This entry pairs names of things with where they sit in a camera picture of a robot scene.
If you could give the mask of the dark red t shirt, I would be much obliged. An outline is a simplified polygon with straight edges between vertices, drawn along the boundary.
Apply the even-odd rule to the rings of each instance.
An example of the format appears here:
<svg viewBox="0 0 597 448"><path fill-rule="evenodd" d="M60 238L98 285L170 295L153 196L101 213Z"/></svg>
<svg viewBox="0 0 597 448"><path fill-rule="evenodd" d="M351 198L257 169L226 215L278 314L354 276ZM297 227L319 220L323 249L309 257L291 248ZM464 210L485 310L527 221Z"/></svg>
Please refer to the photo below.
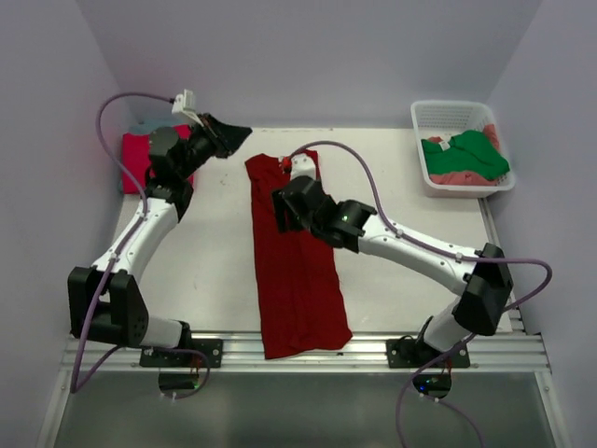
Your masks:
<svg viewBox="0 0 597 448"><path fill-rule="evenodd" d="M279 159L258 154L245 169L264 358L340 350L353 334L333 249L306 231L278 232L271 193L287 182Z"/></svg>

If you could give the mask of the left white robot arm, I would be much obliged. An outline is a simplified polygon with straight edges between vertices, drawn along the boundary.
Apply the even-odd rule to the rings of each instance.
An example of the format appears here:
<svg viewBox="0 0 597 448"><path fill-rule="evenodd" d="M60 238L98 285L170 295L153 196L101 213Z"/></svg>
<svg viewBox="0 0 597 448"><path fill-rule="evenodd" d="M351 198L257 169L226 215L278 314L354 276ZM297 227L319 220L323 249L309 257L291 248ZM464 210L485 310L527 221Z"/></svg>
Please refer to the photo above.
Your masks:
<svg viewBox="0 0 597 448"><path fill-rule="evenodd" d="M171 127L148 136L144 198L116 241L90 267L75 267L67 279L71 333L80 341L129 348L160 348L170 364L184 366L194 344L187 323L149 314L138 286L162 240L188 210L190 178L211 158L226 159L252 129L209 114L183 138Z"/></svg>

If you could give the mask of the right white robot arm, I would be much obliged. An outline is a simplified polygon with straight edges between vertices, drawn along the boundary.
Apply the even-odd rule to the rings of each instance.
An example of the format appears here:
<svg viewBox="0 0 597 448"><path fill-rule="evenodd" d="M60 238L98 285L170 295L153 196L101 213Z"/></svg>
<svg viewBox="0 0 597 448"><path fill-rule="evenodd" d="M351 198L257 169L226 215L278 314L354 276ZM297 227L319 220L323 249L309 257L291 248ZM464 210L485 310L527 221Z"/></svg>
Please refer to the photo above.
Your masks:
<svg viewBox="0 0 597 448"><path fill-rule="evenodd" d="M279 231L308 231L334 248L390 260L455 294L453 303L427 318L417 337L396 343L395 350L411 364L436 366L469 335L496 333L513 288L498 246L437 253L447 244L429 240L416 245L403 230L384 223L374 207L355 200L335 202L320 181L306 175L273 191L271 199Z"/></svg>

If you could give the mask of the folded pink t shirt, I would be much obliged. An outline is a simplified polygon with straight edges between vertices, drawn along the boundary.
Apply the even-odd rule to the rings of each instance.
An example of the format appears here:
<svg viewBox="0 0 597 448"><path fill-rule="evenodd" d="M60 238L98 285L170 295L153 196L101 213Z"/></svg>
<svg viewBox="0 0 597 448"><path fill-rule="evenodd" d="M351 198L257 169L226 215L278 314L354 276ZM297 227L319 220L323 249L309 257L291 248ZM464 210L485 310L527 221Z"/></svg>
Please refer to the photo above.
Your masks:
<svg viewBox="0 0 597 448"><path fill-rule="evenodd" d="M187 125L174 126L181 139L188 139L190 128ZM150 165L148 158L149 134L125 133L122 136L121 162L144 189L145 174ZM121 175L121 189L125 195L138 194L138 189L126 174Z"/></svg>

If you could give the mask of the salmon pink t shirt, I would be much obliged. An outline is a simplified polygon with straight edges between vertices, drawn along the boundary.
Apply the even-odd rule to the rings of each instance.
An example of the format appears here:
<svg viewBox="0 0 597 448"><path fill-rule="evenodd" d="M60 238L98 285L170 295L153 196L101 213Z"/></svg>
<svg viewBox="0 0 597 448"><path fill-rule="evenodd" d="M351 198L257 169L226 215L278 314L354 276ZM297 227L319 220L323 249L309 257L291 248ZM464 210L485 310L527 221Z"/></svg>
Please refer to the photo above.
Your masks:
<svg viewBox="0 0 597 448"><path fill-rule="evenodd" d="M485 133L495 147L500 151L501 155L501 148L500 142L497 136L497 131L495 125L493 123L487 124L484 126L482 131ZM450 186L466 186L466 187L493 187L498 184L498 180L501 178L499 177L497 180L494 181L487 181L480 175L476 174L466 174L466 173L457 173L451 175L429 175L430 180L438 185L450 185Z"/></svg>

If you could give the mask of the white plastic basket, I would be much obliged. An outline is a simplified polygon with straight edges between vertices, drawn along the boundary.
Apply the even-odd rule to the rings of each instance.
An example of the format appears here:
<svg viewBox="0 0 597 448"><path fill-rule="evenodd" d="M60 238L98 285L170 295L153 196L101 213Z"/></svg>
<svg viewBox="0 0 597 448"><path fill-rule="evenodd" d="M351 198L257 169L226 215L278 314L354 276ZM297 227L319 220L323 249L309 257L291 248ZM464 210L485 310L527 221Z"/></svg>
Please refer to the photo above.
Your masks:
<svg viewBox="0 0 597 448"><path fill-rule="evenodd" d="M482 131L484 126L490 123L495 125L497 131L497 121L488 106L468 101L429 100L413 103L410 107L410 113L421 163L423 190L426 195L430 197L480 199L514 188L516 177L510 164L506 146L499 137L499 132L497 132L497 136L501 152L509 162L510 171L498 180L497 185L493 187L438 185L430 180L426 170L420 141L434 136L449 140L452 136L467 130Z"/></svg>

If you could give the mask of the green t shirt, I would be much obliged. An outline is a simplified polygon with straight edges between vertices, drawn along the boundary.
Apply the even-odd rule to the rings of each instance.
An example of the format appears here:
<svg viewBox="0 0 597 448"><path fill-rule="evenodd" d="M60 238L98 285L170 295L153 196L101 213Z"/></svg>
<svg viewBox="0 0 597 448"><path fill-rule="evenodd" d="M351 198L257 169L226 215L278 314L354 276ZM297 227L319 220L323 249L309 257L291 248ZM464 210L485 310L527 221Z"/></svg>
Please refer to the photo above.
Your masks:
<svg viewBox="0 0 597 448"><path fill-rule="evenodd" d="M469 130L448 141L430 137L420 143L429 175L466 173L494 181L510 171L508 160L483 132Z"/></svg>

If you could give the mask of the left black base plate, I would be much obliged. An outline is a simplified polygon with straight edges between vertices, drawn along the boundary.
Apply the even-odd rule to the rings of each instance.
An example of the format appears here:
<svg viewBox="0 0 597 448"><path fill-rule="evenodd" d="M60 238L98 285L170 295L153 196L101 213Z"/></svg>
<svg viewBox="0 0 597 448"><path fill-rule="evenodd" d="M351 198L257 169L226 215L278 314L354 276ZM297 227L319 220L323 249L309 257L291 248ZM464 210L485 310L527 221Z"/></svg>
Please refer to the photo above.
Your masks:
<svg viewBox="0 0 597 448"><path fill-rule="evenodd" d="M223 341L221 339L191 338L175 348L146 348L141 352L139 365L143 368L183 369L221 366Z"/></svg>

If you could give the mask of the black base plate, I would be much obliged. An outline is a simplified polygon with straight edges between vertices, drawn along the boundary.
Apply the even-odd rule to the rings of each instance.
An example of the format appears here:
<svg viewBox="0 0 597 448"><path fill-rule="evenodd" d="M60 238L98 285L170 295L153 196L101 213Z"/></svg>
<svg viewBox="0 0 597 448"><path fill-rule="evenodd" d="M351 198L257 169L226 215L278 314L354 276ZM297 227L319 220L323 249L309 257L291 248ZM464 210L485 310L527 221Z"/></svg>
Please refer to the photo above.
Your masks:
<svg viewBox="0 0 597 448"><path fill-rule="evenodd" d="M223 341L221 339L191 338L175 348L146 348L141 352L139 365L143 368L183 369L221 366Z"/></svg>
<svg viewBox="0 0 597 448"><path fill-rule="evenodd" d="M419 342L411 335L386 340L385 354L390 369L418 369L441 355L438 350ZM470 366L468 350L465 347L446 359L436 360L431 368L467 369Z"/></svg>

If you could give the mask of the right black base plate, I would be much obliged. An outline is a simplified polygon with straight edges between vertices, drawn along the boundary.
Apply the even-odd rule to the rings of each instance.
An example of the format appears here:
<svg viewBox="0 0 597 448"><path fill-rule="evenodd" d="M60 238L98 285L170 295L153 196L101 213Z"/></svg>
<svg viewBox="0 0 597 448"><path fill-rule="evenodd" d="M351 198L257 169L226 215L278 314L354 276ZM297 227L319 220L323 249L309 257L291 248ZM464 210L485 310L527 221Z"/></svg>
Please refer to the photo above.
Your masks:
<svg viewBox="0 0 597 448"><path fill-rule="evenodd" d="M411 335L386 340L385 354L390 369L418 369L441 355L438 350L419 342ZM436 360L431 368L467 369L470 366L468 350L465 347L446 359Z"/></svg>

